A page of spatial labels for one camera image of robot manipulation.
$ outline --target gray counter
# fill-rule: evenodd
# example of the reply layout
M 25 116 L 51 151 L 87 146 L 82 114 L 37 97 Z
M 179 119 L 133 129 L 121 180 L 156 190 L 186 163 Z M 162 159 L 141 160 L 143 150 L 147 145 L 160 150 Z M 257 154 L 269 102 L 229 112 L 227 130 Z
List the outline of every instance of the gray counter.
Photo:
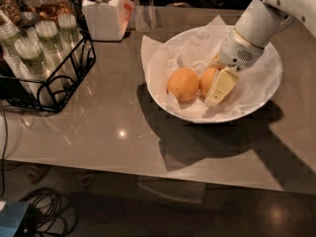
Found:
M 163 30 L 95 42 L 97 62 L 58 115 L 6 106 L 8 160 L 316 194 L 316 40 L 299 22 L 274 36 L 281 85 L 263 108 L 222 124 L 160 110 L 144 83 L 143 35 L 165 41 L 238 11 L 159 8 Z

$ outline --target floor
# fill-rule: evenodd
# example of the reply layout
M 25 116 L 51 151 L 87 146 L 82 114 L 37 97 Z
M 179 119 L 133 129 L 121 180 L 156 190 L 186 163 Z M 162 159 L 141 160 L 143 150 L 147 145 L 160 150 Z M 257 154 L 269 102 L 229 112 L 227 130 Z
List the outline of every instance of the floor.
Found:
M 3 199 L 28 200 L 34 207 L 45 203 L 40 208 L 40 231 L 74 237 L 309 237 L 316 232 L 315 196 L 206 185 L 199 202 L 198 198 L 170 201 L 141 190 L 143 180 L 132 175 L 51 167 L 42 180 L 31 184 L 28 173 L 32 165 L 16 164 L 6 163 Z M 90 186 L 83 185 L 83 180 L 91 177 Z M 188 184 L 162 181 L 175 187 Z M 60 212 L 63 204 L 69 206 Z M 52 208 L 56 214 L 48 212 Z M 56 220 L 48 219 L 48 214 L 57 215 Z

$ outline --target wire basket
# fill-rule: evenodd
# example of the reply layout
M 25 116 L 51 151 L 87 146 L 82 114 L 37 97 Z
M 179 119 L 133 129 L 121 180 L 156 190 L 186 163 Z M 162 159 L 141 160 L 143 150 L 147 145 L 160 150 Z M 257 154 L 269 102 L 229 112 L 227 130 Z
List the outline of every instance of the wire basket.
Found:
M 86 32 L 81 34 L 83 36 L 82 39 L 46 80 L 41 81 L 16 78 L 10 69 L 3 75 L 0 75 L 0 92 L 3 98 L 5 98 L 10 105 L 15 107 L 31 108 L 55 113 L 61 112 L 96 62 L 96 53 L 90 35 Z M 66 62 L 72 64 L 72 69 L 77 77 L 76 80 L 62 73 L 62 66 Z M 67 81 L 69 86 L 64 87 L 62 90 L 53 91 L 52 89 L 54 87 L 52 87 L 52 84 L 57 81 Z M 28 93 L 21 83 L 37 85 L 37 93 Z M 45 97 L 50 99 L 49 105 L 41 102 L 41 94 L 45 94 Z

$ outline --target plate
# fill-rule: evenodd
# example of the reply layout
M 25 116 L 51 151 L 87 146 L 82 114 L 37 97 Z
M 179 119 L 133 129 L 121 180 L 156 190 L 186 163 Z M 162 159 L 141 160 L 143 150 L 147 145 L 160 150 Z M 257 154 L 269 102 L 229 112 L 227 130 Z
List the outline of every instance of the plate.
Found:
M 231 26 L 223 26 L 233 31 Z M 170 67 L 182 66 L 178 61 L 187 40 L 205 32 L 207 27 L 195 28 L 183 32 L 165 42 L 150 59 L 145 73 L 148 91 L 153 100 L 167 113 L 195 123 L 218 123 L 232 121 L 251 114 L 263 106 L 277 91 L 282 77 L 282 63 L 274 46 L 269 43 L 264 54 L 250 68 L 240 72 L 240 80 L 233 91 L 215 108 L 209 108 L 203 103 L 202 96 L 197 96 L 189 103 L 171 105 L 167 94 L 167 81 L 171 75 Z M 203 43 L 186 46 L 186 53 L 198 53 L 199 48 L 205 48 Z M 218 43 L 208 46 L 215 51 Z

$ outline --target countertop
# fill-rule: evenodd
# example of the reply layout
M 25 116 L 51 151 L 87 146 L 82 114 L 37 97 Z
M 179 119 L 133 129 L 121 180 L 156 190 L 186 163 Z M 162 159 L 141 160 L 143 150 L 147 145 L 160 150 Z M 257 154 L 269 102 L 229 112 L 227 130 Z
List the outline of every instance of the countertop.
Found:
M 157 8 L 163 29 L 94 42 L 97 61 L 60 114 L 5 106 L 7 160 L 316 194 L 316 39 L 295 22 L 272 44 L 283 78 L 251 115 L 218 124 L 174 118 L 150 98 L 143 35 L 166 41 L 240 11 Z

